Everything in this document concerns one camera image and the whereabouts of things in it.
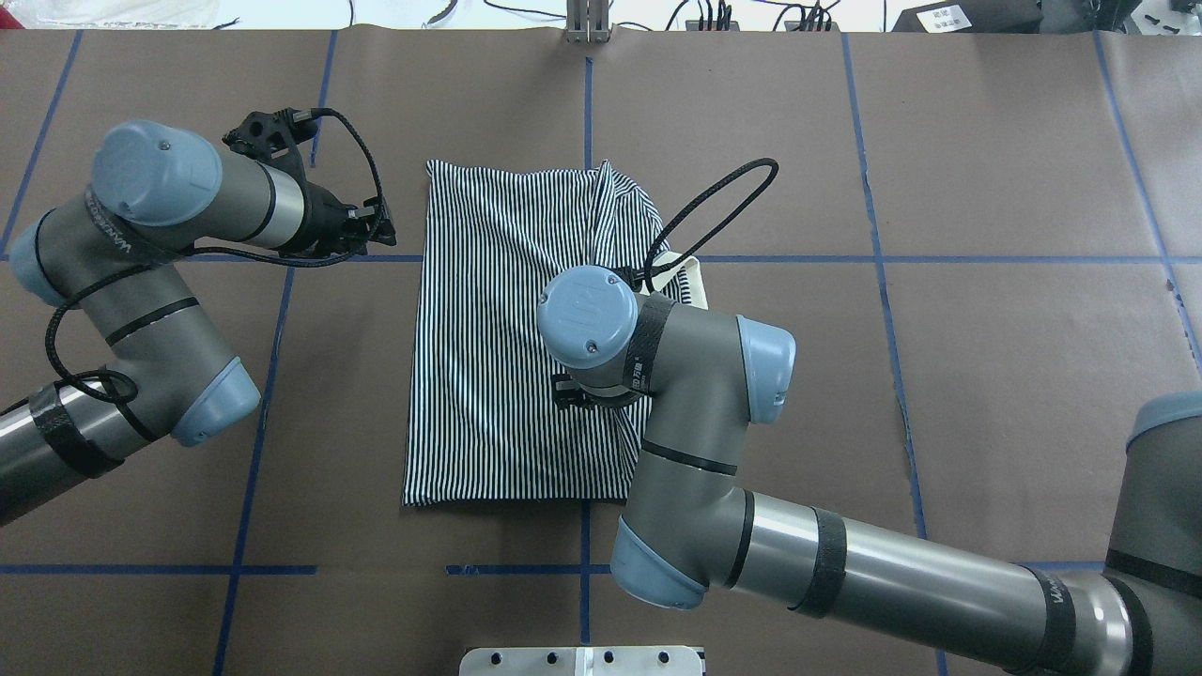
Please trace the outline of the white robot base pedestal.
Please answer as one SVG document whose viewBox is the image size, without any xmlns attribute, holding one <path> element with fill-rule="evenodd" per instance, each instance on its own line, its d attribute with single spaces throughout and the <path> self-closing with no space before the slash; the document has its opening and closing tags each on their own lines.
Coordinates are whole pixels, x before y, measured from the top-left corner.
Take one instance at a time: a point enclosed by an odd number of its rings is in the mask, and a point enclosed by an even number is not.
<svg viewBox="0 0 1202 676">
<path fill-rule="evenodd" d="M 707 675 L 704 650 L 686 645 L 481 647 L 459 675 Z"/>
</svg>

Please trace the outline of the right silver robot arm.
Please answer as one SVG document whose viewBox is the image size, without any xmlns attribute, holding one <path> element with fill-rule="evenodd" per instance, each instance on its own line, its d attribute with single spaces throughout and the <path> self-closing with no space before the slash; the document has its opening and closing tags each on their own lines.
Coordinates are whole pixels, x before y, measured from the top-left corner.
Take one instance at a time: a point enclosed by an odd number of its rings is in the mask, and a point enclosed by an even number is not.
<svg viewBox="0 0 1202 676">
<path fill-rule="evenodd" d="M 691 610 L 719 586 L 1016 675 L 1200 672 L 1197 391 L 1141 407 L 1103 568 L 1057 574 L 740 488 L 746 429 L 787 399 L 786 330 L 597 266 L 555 275 L 536 325 L 588 402 L 650 402 L 609 561 L 627 595 Z"/>
</svg>

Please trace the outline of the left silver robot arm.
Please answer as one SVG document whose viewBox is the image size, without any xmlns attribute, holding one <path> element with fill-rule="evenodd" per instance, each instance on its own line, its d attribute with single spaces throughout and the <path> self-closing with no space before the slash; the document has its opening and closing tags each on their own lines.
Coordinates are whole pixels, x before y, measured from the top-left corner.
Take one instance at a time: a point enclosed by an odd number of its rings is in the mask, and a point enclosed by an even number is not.
<svg viewBox="0 0 1202 676">
<path fill-rule="evenodd" d="M 374 192 L 349 204 L 307 177 L 300 146 L 331 109 L 252 112 L 224 135 L 133 119 L 112 128 L 79 195 L 8 253 L 17 281 L 53 308 L 55 381 L 2 413 L 2 523 L 99 479 L 153 441 L 208 441 L 258 408 L 245 364 L 177 273 L 227 255 L 314 269 L 392 247 L 377 164 L 355 128 Z"/>
</svg>

